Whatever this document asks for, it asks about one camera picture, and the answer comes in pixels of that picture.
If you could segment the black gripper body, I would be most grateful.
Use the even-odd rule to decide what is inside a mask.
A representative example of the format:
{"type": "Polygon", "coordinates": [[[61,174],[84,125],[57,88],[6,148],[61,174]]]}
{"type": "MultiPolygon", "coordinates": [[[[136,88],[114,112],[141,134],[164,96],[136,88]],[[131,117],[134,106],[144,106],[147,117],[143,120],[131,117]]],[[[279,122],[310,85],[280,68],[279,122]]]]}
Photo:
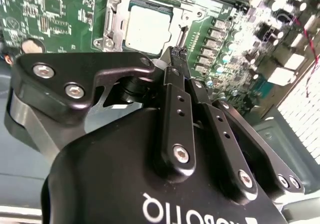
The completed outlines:
{"type": "Polygon", "coordinates": [[[258,189],[239,205],[225,196],[208,131],[194,129],[196,169],[182,183],[158,175],[155,109],[137,110],[68,144],[41,193],[43,223],[285,223],[258,189]]]}

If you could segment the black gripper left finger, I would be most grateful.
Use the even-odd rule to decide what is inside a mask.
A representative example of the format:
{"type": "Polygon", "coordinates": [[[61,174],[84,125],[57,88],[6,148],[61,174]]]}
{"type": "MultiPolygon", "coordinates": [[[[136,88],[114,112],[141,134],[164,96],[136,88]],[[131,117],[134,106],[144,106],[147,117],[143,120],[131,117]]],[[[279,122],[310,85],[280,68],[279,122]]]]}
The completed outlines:
{"type": "Polygon", "coordinates": [[[5,125],[49,162],[85,135],[87,115],[129,101],[160,111],[156,167],[171,181],[196,168],[185,48],[152,61],[139,52],[25,54],[12,67],[5,125]]]}

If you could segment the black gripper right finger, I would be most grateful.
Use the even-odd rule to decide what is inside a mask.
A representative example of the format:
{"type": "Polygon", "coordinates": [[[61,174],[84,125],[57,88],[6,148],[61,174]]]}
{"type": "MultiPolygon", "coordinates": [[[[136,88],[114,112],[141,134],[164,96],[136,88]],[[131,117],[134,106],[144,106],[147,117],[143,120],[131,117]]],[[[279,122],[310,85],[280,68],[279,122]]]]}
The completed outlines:
{"type": "Polygon", "coordinates": [[[304,194],[297,175],[229,103],[210,101],[202,82],[192,78],[187,48],[179,50],[181,67],[197,120],[207,131],[209,146],[218,160],[218,181],[223,192],[238,204],[247,204],[264,192],[274,203],[304,194]]]}

